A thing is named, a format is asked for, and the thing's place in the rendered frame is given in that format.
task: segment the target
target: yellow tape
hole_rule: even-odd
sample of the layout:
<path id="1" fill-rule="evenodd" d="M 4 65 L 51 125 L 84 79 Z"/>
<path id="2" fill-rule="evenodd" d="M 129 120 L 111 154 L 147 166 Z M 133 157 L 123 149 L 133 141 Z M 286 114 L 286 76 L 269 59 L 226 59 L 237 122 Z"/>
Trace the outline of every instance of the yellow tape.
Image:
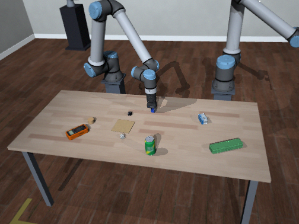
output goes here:
<path id="1" fill-rule="evenodd" d="M 22 216 L 23 212 L 25 212 L 25 209 L 27 208 L 27 206 L 31 201 L 32 199 L 27 199 L 24 202 L 24 204 L 21 206 L 21 208 L 19 209 L 19 211 L 17 212 L 17 214 L 14 216 L 14 218 L 9 224 L 35 224 L 32 222 L 23 222 L 22 220 L 18 220 Z"/>

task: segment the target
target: wooden floor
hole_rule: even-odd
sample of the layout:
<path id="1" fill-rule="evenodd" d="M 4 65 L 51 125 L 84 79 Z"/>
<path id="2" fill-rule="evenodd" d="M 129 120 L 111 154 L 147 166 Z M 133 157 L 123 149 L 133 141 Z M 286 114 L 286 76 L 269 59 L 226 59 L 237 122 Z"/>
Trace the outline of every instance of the wooden floor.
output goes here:
<path id="1" fill-rule="evenodd" d="M 216 59 L 225 42 L 145 41 L 160 63 L 157 95 L 213 99 Z M 103 75 L 83 68 L 90 55 L 67 40 L 34 39 L 0 60 L 0 223 L 237 224 L 248 181 L 36 154 L 54 199 L 47 207 L 21 152 L 7 146 L 62 89 L 106 92 Z M 299 50 L 288 43 L 240 43 L 234 101 L 257 102 L 272 183 L 259 183 L 250 223 L 299 224 Z M 131 77 L 142 63 L 129 41 L 106 41 Z"/>

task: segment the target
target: white baseboard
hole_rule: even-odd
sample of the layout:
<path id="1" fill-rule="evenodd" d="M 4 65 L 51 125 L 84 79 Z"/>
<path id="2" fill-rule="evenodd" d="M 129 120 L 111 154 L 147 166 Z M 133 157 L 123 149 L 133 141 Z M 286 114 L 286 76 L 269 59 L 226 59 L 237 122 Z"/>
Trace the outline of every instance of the white baseboard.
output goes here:
<path id="1" fill-rule="evenodd" d="M 11 53 L 29 43 L 34 39 L 66 39 L 66 34 L 32 34 L 28 38 L 22 40 L 8 50 L 0 53 L 0 60 L 4 59 Z M 140 36 L 141 40 L 155 40 L 155 41 L 210 41 L 210 42 L 226 42 L 226 36 Z M 105 40 L 128 40 L 126 35 L 105 35 Z M 287 42 L 281 36 L 241 36 L 241 42 Z"/>
<path id="2" fill-rule="evenodd" d="M 7 49 L 6 51 L 0 53 L 0 60 L 4 59 L 8 55 L 14 53 L 19 48 L 23 47 L 25 44 L 28 44 L 30 41 L 34 40 L 35 36 L 32 34 L 31 36 L 27 37 L 26 39 L 22 40 L 21 42 L 13 45 L 11 48 Z"/>

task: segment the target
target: orange multimeter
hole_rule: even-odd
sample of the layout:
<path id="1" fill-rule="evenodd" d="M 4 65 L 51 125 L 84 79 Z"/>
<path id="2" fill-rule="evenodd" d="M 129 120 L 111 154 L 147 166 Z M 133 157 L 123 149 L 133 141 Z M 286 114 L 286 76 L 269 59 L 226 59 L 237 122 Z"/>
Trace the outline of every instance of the orange multimeter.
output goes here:
<path id="1" fill-rule="evenodd" d="M 78 127 L 75 127 L 74 129 L 71 129 L 71 130 L 65 132 L 65 133 L 69 140 L 73 140 L 76 137 L 79 137 L 83 134 L 88 133 L 88 127 L 85 124 L 82 124 Z"/>

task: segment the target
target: table leg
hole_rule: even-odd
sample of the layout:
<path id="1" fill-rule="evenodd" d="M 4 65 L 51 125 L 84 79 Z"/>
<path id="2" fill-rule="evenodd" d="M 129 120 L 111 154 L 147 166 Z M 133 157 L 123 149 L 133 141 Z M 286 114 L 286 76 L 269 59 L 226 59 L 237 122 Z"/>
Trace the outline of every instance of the table leg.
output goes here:
<path id="1" fill-rule="evenodd" d="M 22 152 L 25 160 L 30 168 L 30 171 L 34 177 L 34 180 L 36 181 L 37 186 L 39 187 L 39 190 L 44 198 L 44 201 L 46 202 L 46 205 L 48 207 L 51 207 L 54 203 L 52 196 L 50 194 L 50 191 L 47 187 L 46 182 L 44 181 L 43 174 L 40 172 L 39 166 L 36 162 L 36 159 L 31 152 Z"/>
<path id="2" fill-rule="evenodd" d="M 245 203 L 243 207 L 241 224 L 249 224 L 250 215 L 253 207 L 253 202 L 255 201 L 256 189 L 258 181 L 249 181 L 247 193 L 245 197 Z"/>

